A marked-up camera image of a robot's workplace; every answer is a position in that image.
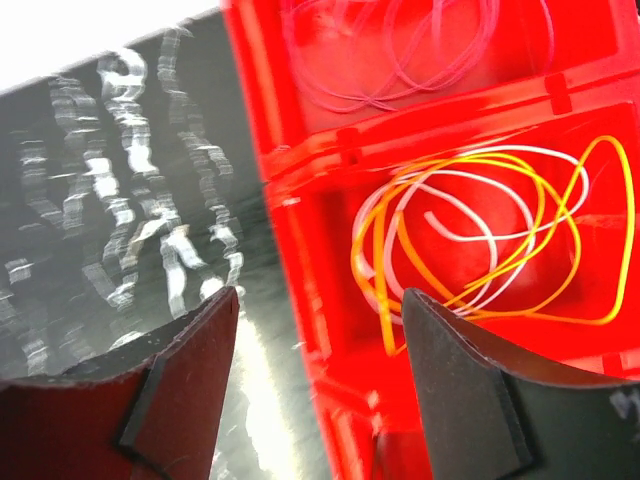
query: dark red rubber pad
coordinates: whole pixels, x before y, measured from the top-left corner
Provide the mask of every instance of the dark red rubber pad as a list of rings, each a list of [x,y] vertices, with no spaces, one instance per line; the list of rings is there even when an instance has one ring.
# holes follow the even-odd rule
[[[0,478],[208,479],[237,319],[225,289],[90,368],[5,385]]]

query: plastic compartment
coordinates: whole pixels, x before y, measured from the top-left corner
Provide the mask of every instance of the plastic compartment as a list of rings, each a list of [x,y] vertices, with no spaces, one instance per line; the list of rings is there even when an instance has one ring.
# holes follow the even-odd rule
[[[331,396],[319,393],[314,402],[334,479],[431,477],[419,425],[410,430],[376,431],[370,419],[355,414]]]
[[[266,180],[291,166],[286,150],[308,141],[311,153],[340,143],[336,129],[378,115],[381,110],[367,107],[353,113],[333,113],[310,101],[308,91],[301,91],[300,72],[330,89],[361,85],[374,92],[392,71],[385,52],[385,35],[392,31],[393,44],[400,52],[410,42],[419,21],[432,10],[432,2],[401,2],[393,30],[382,23],[392,0],[376,2],[371,16],[364,22],[359,38],[354,39],[354,24],[362,9],[371,2],[326,0],[304,2],[306,7],[296,17],[296,41],[300,45],[300,62],[304,70],[292,68],[283,35],[286,16],[284,0],[231,0],[226,10],[236,57],[239,61],[248,100],[253,136]],[[500,14],[495,33],[477,65],[459,81],[436,93],[416,93],[394,108],[442,98],[458,100],[451,108],[460,119],[475,112],[480,103],[496,108],[531,101],[556,91],[582,87],[603,79],[612,79],[637,71],[640,58],[637,11],[632,0],[547,0],[553,21],[555,54],[545,72],[549,53],[549,34],[541,1],[510,0],[499,2]],[[343,21],[335,22],[336,5],[347,5]],[[440,61],[447,63],[470,45],[479,31],[480,3],[477,0],[447,2],[442,17],[442,34],[446,42]],[[420,52],[432,51],[429,32],[418,43],[407,72],[416,79],[433,75],[438,69],[431,57]],[[349,75],[342,78],[340,72]],[[392,91],[401,88],[398,81]],[[326,95],[318,96],[326,101]],[[346,101],[341,106],[348,106]],[[317,138],[313,134],[325,132]]]
[[[356,212],[364,199],[389,179],[395,165],[429,154],[450,156],[479,144],[534,145],[579,157],[593,139],[608,134],[625,146],[632,172],[635,178],[640,178],[637,107],[632,101],[638,95],[638,80],[633,79],[572,95],[571,114],[554,116],[552,102],[540,101],[442,131],[363,146],[357,155],[359,160],[353,165],[345,165],[343,155],[339,154],[316,159],[269,184],[267,197],[272,220],[297,304],[299,329],[306,342],[305,358],[317,388],[334,397],[341,396],[342,403],[353,411],[371,410],[371,399],[375,398],[375,409],[385,428],[419,424],[406,355],[386,356],[378,315],[367,304],[350,269],[351,230]],[[572,171],[568,163],[525,158],[556,189],[563,191]],[[571,288],[547,311],[596,318],[606,313],[613,302],[624,243],[626,204],[621,168],[613,149],[598,147],[586,168],[592,188],[587,203],[575,215],[580,217],[583,259]],[[501,180],[512,181],[510,185],[519,189],[525,201],[533,198],[532,187],[527,191],[523,185],[528,185],[527,181],[508,177]],[[500,197],[499,192],[491,193],[486,187],[474,189],[473,184],[447,177],[438,182],[450,193],[464,197],[492,230],[509,231],[520,218],[511,200]],[[636,180],[637,197],[639,185]],[[406,215],[410,225],[412,221],[424,224],[422,209]],[[449,226],[469,228],[463,223]],[[474,269],[487,268],[484,244],[465,247],[463,254],[455,250],[453,254],[452,248],[459,246],[438,239],[428,228],[410,233],[415,245],[432,246],[422,248],[420,253],[453,291],[477,274]],[[636,249],[639,244],[640,238],[636,238]],[[519,304],[523,296],[533,301],[550,293],[549,289],[566,276],[571,249],[567,228],[560,227],[545,251],[523,270],[519,282],[505,291],[502,306]],[[397,262],[402,266],[405,261],[406,266],[406,259],[398,251]],[[398,271],[403,272],[405,286],[429,291],[421,277],[403,267]],[[608,325],[575,326],[522,318],[486,321],[482,325],[546,357],[593,371],[602,368],[601,371],[613,376],[637,378],[640,327],[636,324],[636,310],[640,301],[629,292],[639,286],[640,256],[634,253],[622,310]],[[401,327],[397,327],[396,333],[402,334]],[[604,367],[593,367],[603,363]]]

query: yellow wire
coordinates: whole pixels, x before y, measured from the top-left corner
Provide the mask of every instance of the yellow wire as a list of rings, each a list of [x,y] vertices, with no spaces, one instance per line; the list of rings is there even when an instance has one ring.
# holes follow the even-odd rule
[[[578,181],[580,171],[583,168],[586,160],[589,158],[593,150],[602,142],[607,142],[611,144],[620,159],[620,163],[622,166],[624,183],[626,189],[626,201],[627,201],[627,227],[625,232],[625,244],[622,255],[622,264],[620,268],[620,277],[618,280],[618,285],[616,289],[616,298],[614,301],[614,305],[610,312],[600,319],[588,320],[582,318],[573,318],[573,317],[561,317],[555,315],[548,315],[539,313],[539,310],[547,306],[553,300],[555,300],[562,292],[568,287],[571,281],[574,279],[577,274],[577,270],[581,260],[582,254],[582,243],[580,240],[580,232],[571,216],[571,212],[567,210],[567,202],[569,197],[575,188],[575,185]],[[445,305],[460,305],[468,309],[470,312],[476,312],[476,315],[467,317],[468,320],[481,320],[491,317],[513,317],[513,316],[526,316],[529,318],[537,318],[543,320],[552,320],[552,321],[560,321],[567,323],[576,323],[576,324],[587,324],[587,325],[604,325],[610,322],[620,311],[622,307],[623,299],[624,299],[624,290],[626,286],[626,281],[629,272],[629,265],[631,262],[631,252],[633,249],[633,240],[635,234],[635,196],[633,190],[633,178],[631,175],[631,169],[629,166],[629,160],[624,151],[624,147],[620,142],[609,135],[603,135],[596,138],[594,141],[589,144],[587,149],[584,151],[576,168],[571,176],[571,179],[565,189],[565,192],[562,197],[558,195],[555,189],[547,182],[543,177],[535,172],[535,170],[522,159],[515,157],[513,155],[508,155],[504,153],[489,153],[489,154],[474,154],[467,157],[460,157],[448,160],[418,160],[417,163],[414,163],[406,168],[400,170],[393,179],[389,182],[389,189],[384,193],[382,198],[378,201],[378,204],[369,212],[367,217],[365,218],[363,225],[361,226],[358,235],[354,239],[352,250],[351,250],[351,268],[353,270],[354,278],[358,284],[358,286],[363,290],[365,295],[375,294],[376,300],[379,306],[379,315],[380,315],[380,323],[382,328],[382,337],[385,345],[385,349],[389,355],[397,355],[400,353],[406,345],[402,345],[401,347],[396,347],[395,337],[393,334],[393,327],[391,321],[391,311],[396,313],[401,312],[401,304],[397,301],[394,301],[388,297],[387,285],[385,279],[385,270],[384,270],[384,229],[385,229],[385,218],[386,212],[388,209],[389,202],[402,193],[404,190],[409,188],[412,184],[423,181],[427,176],[429,176],[432,172],[436,170],[440,170],[448,165],[452,164],[485,164],[492,165],[496,167],[506,168],[512,170],[514,172],[521,173],[525,176],[528,176],[534,182],[536,187],[536,191],[538,193],[538,209],[536,212],[536,218],[534,220],[534,224],[530,229],[528,235],[525,237],[520,246],[512,253],[508,259],[500,263],[492,272],[489,272],[487,275],[469,283],[466,285],[465,291],[460,293],[457,296],[454,296],[427,268],[424,264],[417,251],[413,247],[409,235],[406,229],[406,225],[404,222],[404,213],[402,211],[396,211],[394,213],[394,218],[397,217],[397,227],[398,227],[398,238],[407,254],[411,263],[416,267],[418,272],[425,278],[425,280],[431,284],[434,289],[445,298]],[[419,172],[422,170],[421,174],[418,174],[407,180],[405,177],[408,174],[413,172]],[[392,188],[394,184],[398,182],[402,182],[400,185],[396,185],[395,188]],[[545,191],[553,198],[558,208],[556,209],[556,213],[554,215],[553,222],[543,239],[543,241],[529,254],[520,258],[517,261],[514,261],[517,256],[519,256],[530,241],[533,239],[535,234],[537,233],[541,223],[542,216],[544,214],[545,209]],[[562,285],[556,289],[549,297],[547,297],[544,301],[540,302],[538,305],[516,311],[508,311],[508,312],[497,312],[497,311],[487,311],[475,308],[466,304],[462,299],[472,293],[473,291],[481,288],[487,282],[504,275],[505,273],[518,268],[518,266],[523,263],[529,261],[536,255],[538,255],[551,241],[558,224],[561,221],[561,218],[564,217],[567,221],[567,224],[571,230],[572,236],[574,238],[575,243],[575,255],[572,260],[572,267],[567,275],[565,281]],[[359,265],[357,259],[362,254],[364,238],[366,232],[369,230],[371,224],[374,224],[373,231],[373,243],[374,243],[374,271],[375,278],[374,283],[375,287],[372,287],[369,283],[369,280],[366,279],[359,270]]]

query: pink wire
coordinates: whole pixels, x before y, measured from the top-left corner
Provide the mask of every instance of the pink wire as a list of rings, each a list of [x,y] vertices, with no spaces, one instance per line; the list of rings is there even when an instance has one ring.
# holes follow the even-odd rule
[[[405,98],[416,92],[437,92],[458,82],[461,78],[469,73],[482,59],[484,53],[489,47],[491,38],[495,32],[498,18],[500,14],[500,0],[479,0],[480,4],[480,28],[478,32],[465,48],[452,62],[450,62],[439,73],[426,81],[416,82],[409,77],[405,71],[409,62],[415,57],[419,48],[420,41],[428,28],[431,26],[432,41],[434,47],[439,51],[442,37],[442,16],[444,10],[451,6],[456,0],[434,0],[433,9],[420,22],[418,27],[412,34],[409,44],[405,48],[404,54],[398,57],[393,45],[393,32],[396,18],[400,9],[402,0],[391,0],[383,19],[383,37],[385,50],[391,59],[393,71],[384,79],[380,86],[374,89],[373,93],[367,94],[362,91],[360,85],[355,79],[352,70],[348,70],[348,76],[353,81],[356,94],[339,93],[327,88],[318,82],[311,72],[306,68],[304,58],[300,52],[300,47],[295,39],[296,32],[296,16],[303,14],[305,11],[318,4],[327,4],[333,6],[333,19],[337,25],[342,25],[346,21],[347,8],[350,0],[305,0],[294,6],[294,0],[281,0],[282,18],[283,18],[283,36],[287,51],[292,64],[292,73],[294,75],[298,88],[304,93],[308,99],[321,108],[332,111],[334,113],[353,113],[368,106],[378,108],[380,110],[395,110],[389,105],[389,102]],[[549,11],[546,0],[539,0],[545,18],[545,26],[548,33],[548,57],[543,67],[543,71],[551,68],[555,57],[555,32],[553,28],[553,19]],[[348,59],[356,60],[353,56],[355,50],[355,38],[366,26],[367,21],[373,14],[377,1],[371,1],[364,6],[357,14],[352,24],[352,35],[347,45]],[[397,93],[385,93],[397,82],[404,82],[408,88]],[[334,97],[339,100],[354,102],[350,106],[337,106],[318,97],[317,92],[326,96]]]

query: white wire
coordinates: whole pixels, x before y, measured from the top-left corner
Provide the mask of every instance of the white wire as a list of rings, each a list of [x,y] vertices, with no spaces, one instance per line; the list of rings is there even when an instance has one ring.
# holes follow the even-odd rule
[[[528,146],[528,145],[499,145],[499,146],[493,146],[493,147],[483,147],[483,148],[477,148],[477,149],[473,149],[471,151],[465,152],[463,154],[458,155],[458,157],[466,157],[466,156],[470,156],[470,155],[476,155],[476,154],[482,154],[482,153],[490,153],[490,152],[500,152],[500,151],[526,151],[526,152],[532,152],[532,153],[538,153],[538,154],[542,154],[542,155],[548,155],[551,157],[556,157],[556,158],[560,158],[562,160],[566,160],[567,162],[571,163],[572,165],[578,165],[579,164],[579,160],[571,155],[565,154],[563,152],[557,152],[555,150],[550,150],[550,149],[546,149],[546,148],[541,148],[541,147],[533,147],[533,146]],[[391,224],[389,226],[389,229],[387,231],[387,235],[385,237],[385,242],[384,242],[384,253],[383,253],[383,261],[384,261],[384,269],[385,269],[385,280],[389,286],[389,289],[392,291],[392,293],[394,295],[396,295],[398,298],[402,298],[402,295],[404,293],[404,288],[402,288],[402,286],[400,285],[396,275],[395,275],[395,271],[393,269],[393,258],[392,258],[392,252],[393,252],[393,246],[395,244],[395,237],[397,235],[397,229],[398,229],[398,222],[397,222],[397,216],[395,215],[396,212],[402,211],[404,210],[404,208],[406,208],[406,206],[408,205],[409,201],[411,200],[411,198],[413,197],[413,195],[416,193],[416,191],[418,189],[423,190],[427,193],[430,193],[434,196],[437,196],[443,200],[445,200],[447,203],[451,204],[452,206],[458,208],[461,212],[463,212],[465,215],[467,215],[477,226],[478,228],[483,232],[483,236],[462,236],[462,235],[457,235],[453,232],[451,232],[450,230],[448,230],[435,216],[435,214],[432,211],[428,211],[425,212],[424,214],[424,218],[427,221],[427,223],[429,223],[429,225],[434,228],[440,235],[442,235],[443,237],[450,239],[452,241],[455,242],[472,242],[472,241],[486,241],[488,243],[489,246],[489,252],[490,252],[490,270],[489,271],[493,271],[496,268],[496,264],[497,264],[497,248],[496,248],[496,241],[498,240],[513,240],[513,239],[517,239],[517,238],[521,238],[524,236],[527,236],[530,234],[530,232],[533,229],[533,215],[531,213],[531,210],[529,209],[529,207],[527,206],[527,204],[524,202],[524,200],[522,199],[522,197],[520,197],[513,189],[509,188],[508,186],[504,185],[503,183],[500,183],[496,180],[487,178],[487,177],[483,177],[481,175],[476,175],[476,174],[472,174],[469,172],[463,172],[463,171],[456,171],[456,170],[436,170],[434,172],[430,172],[427,174],[423,174],[418,180],[412,180],[413,178],[415,178],[416,176],[420,175],[419,172],[417,173],[412,173],[406,176],[403,176],[401,178],[399,178],[396,181],[396,185],[397,184],[406,184],[409,181],[412,181],[413,184],[412,186],[408,189],[407,192],[405,192],[405,194],[402,196],[400,202],[397,204],[395,210],[394,210],[394,215],[392,217],[391,220]],[[425,185],[424,182],[427,181],[427,179],[431,176],[431,175],[452,175],[452,176],[459,176],[459,177],[466,177],[466,178],[471,178],[474,180],[477,180],[479,182],[482,183],[486,183],[488,185],[492,185],[500,190],[502,190],[504,193],[506,193],[518,206],[518,208],[520,209],[520,211],[522,212],[522,215],[525,219],[526,225],[527,225],[527,230],[526,231],[522,231],[522,232],[518,232],[518,233],[513,233],[513,234],[508,234],[508,235],[494,235],[491,230],[489,229],[489,227],[487,226],[487,224],[479,217],[479,215],[474,212],[473,210],[471,210],[471,208],[469,208],[466,204],[464,204],[463,202],[461,202],[459,199],[457,199],[456,197],[447,194],[445,192],[442,192],[438,189],[435,189],[434,187],[430,187],[428,185]],[[576,204],[573,206],[572,209],[569,210],[569,213],[572,215],[573,213],[575,213],[586,201],[587,196],[589,194],[589,176],[587,174],[586,169],[583,167],[581,167],[580,170],[580,178],[582,181],[582,193],[580,195],[580,198],[578,199],[578,201],[576,202]],[[353,224],[353,229],[352,229],[352,238],[355,240],[355,238],[358,236],[360,229],[362,228],[363,224],[364,224],[364,219],[365,217],[368,215],[368,213],[373,209],[374,205],[376,204],[376,202],[380,199],[380,197],[385,193],[385,191],[390,188],[388,185],[385,185],[383,187],[380,187],[379,189],[377,189],[375,192],[373,192],[362,204],[362,206],[360,207],[360,210],[358,211],[358,213],[356,214],[356,218],[354,220],[354,224]],[[561,217],[559,219],[559,222],[565,221],[567,218],[567,215]],[[531,253],[531,251],[533,250],[535,243],[536,243],[536,235],[538,233],[540,233],[543,230],[547,230],[549,228],[551,228],[551,226],[553,225],[554,222],[550,222],[547,223],[545,225],[541,225],[540,227],[538,227],[537,229],[535,229],[534,235],[531,238],[531,240],[529,241],[529,244],[527,246],[527,249],[525,251],[525,255],[528,255],[529,253]],[[374,275],[375,275],[375,270],[371,267],[371,265],[367,262],[364,253],[361,253],[358,258],[356,259],[357,264],[358,264],[358,268],[360,270],[360,272],[367,278],[367,279],[371,279]],[[518,275],[520,274],[520,272],[522,271],[522,269],[524,269],[524,267],[526,266],[527,262],[523,262],[522,264],[520,264],[516,269],[514,269],[513,273],[511,274],[511,276],[505,281],[505,283],[498,288],[498,290],[496,290],[493,294],[491,294],[488,298],[484,299],[482,302],[477,303],[480,301],[480,299],[483,297],[483,295],[486,294],[487,290],[489,289],[490,283],[491,282],[487,282],[487,284],[485,284],[483,286],[483,288],[480,290],[480,292],[478,293],[478,295],[476,295],[476,297],[467,303],[466,307],[460,307],[458,309],[455,310],[455,312],[459,315],[466,315],[468,313],[470,313],[471,308],[473,307],[474,309],[480,309],[485,307],[486,305],[488,305],[489,303],[491,303],[492,301],[494,301],[496,298],[498,298],[514,281],[515,279],[518,277]],[[365,296],[367,299],[367,302],[372,306],[372,308],[375,311],[378,311],[378,305],[377,302],[375,301],[375,298],[373,298],[371,295],[366,295]],[[401,319],[400,317],[398,317],[397,315],[391,315],[392,317],[392,321],[394,321],[394,323],[401,323]]]
[[[522,212],[522,215],[525,218],[525,222],[527,224],[527,227],[529,228],[529,230],[531,230],[533,228],[533,215],[531,213],[531,210],[529,209],[529,207],[527,206],[527,204],[524,202],[524,200],[522,200],[522,197],[520,197],[515,191],[513,191],[511,188],[507,187],[506,185],[493,180],[491,178],[487,178],[487,177],[483,177],[481,175],[476,175],[473,173],[469,173],[469,172],[460,172],[460,171],[456,171],[456,170],[436,170],[434,172],[431,172],[429,174],[430,175],[452,175],[452,176],[459,176],[459,177],[466,177],[466,178],[471,178],[473,180],[477,180],[479,182],[482,183],[486,183],[488,185],[492,185],[500,190],[502,190],[504,193],[506,193],[515,203],[516,205],[518,205],[520,211]],[[416,182],[416,184],[420,185],[420,186],[424,186],[423,183],[421,182]],[[398,203],[398,206],[396,207],[396,211],[398,210],[403,210],[404,208],[406,208],[406,205],[408,204],[410,197],[406,199],[406,201],[401,200]],[[429,214],[432,214],[432,212],[426,212],[425,213],[425,217]],[[390,235],[391,233],[391,229],[395,228],[395,231],[393,232],[392,235]],[[438,228],[435,228],[435,230],[440,233],[441,235],[443,234],[442,231],[438,230]],[[489,231],[488,234],[485,233],[485,237],[483,237],[483,239],[485,239],[487,242],[492,242],[495,245],[495,242],[497,240],[497,236],[493,235],[493,233],[491,232],[491,230],[487,227],[487,230]],[[387,236],[387,240],[385,241],[385,272],[388,272],[388,277],[387,277],[387,283],[389,285],[389,288],[391,289],[391,291],[398,296],[398,298],[402,298],[402,294],[404,292],[404,289],[400,286],[399,282],[397,281],[397,278],[395,276],[395,272],[393,269],[393,262],[392,262],[392,258],[391,258],[391,251],[393,249],[393,242],[395,240],[395,235],[397,234],[397,224],[396,225],[391,225],[388,236]],[[531,251],[533,250],[534,246],[536,243],[536,237],[535,235],[531,238],[531,240],[529,241],[529,244],[527,246],[527,249],[525,251],[525,255],[528,255],[529,253],[531,253]],[[492,263],[491,267],[490,267],[490,272],[493,271],[496,268],[496,263]],[[482,298],[482,296],[486,293],[486,291],[488,290],[490,283],[491,282],[487,282],[487,284],[485,284],[485,286],[487,288],[483,288],[480,290],[480,292],[482,293],[482,295],[478,295],[476,298],[474,298],[473,300],[471,300],[470,302],[467,302],[467,307],[471,308],[471,307],[475,307],[475,308],[482,308],[486,305],[488,305],[490,302],[492,302],[493,300],[495,300],[500,294],[502,294],[502,292],[504,292],[504,290],[506,290],[509,285],[511,285],[515,279],[517,278],[517,276],[520,274],[520,272],[522,271],[522,269],[525,267],[526,262],[522,263],[521,265],[519,265],[516,269],[514,269],[513,273],[509,276],[509,278],[507,279],[507,281],[496,291],[494,292],[489,298],[485,299],[484,301],[482,301],[480,304],[476,305],[476,303],[480,300],[480,298]],[[463,307],[460,307],[456,310],[454,310],[455,313],[459,314],[459,315],[466,315],[467,313],[469,313],[468,309],[465,309]]]
[[[482,154],[482,153],[505,152],[505,151],[540,153],[542,155],[549,155],[551,157],[556,157],[562,160],[566,160],[567,162],[576,166],[580,163],[576,157],[567,155],[566,153],[556,152],[555,150],[549,150],[547,148],[541,148],[541,147],[533,147],[529,145],[498,145],[495,147],[483,147],[483,148],[477,148],[469,152],[465,152],[463,154],[457,155],[457,157],[468,157],[470,155],[476,155],[476,154]],[[584,202],[587,200],[587,196],[589,195],[589,175],[587,174],[587,170],[584,168],[584,166],[582,166],[580,169],[580,179],[582,180],[582,193],[580,195],[580,198],[576,202],[576,204],[573,206],[573,208],[569,210],[569,215],[573,215],[584,204]],[[567,215],[564,215],[560,217],[557,223],[559,224],[561,222],[564,222],[566,219],[567,219]],[[480,236],[465,237],[462,235],[456,235],[451,231],[449,231],[444,225],[442,225],[442,223],[435,217],[435,215],[430,215],[429,218],[427,218],[426,220],[427,222],[429,222],[429,224],[433,228],[438,229],[438,231],[442,232],[447,238],[451,240],[455,240],[458,242],[476,242],[476,241],[485,240],[484,237],[480,237]],[[544,230],[548,230],[549,228],[551,228],[553,224],[554,222],[549,222],[539,226],[536,229],[536,233],[542,232]],[[518,233],[509,234],[509,235],[498,235],[495,238],[496,240],[514,240],[517,238],[526,237],[527,235],[529,235],[529,233],[530,233],[530,229],[529,231],[521,231]]]

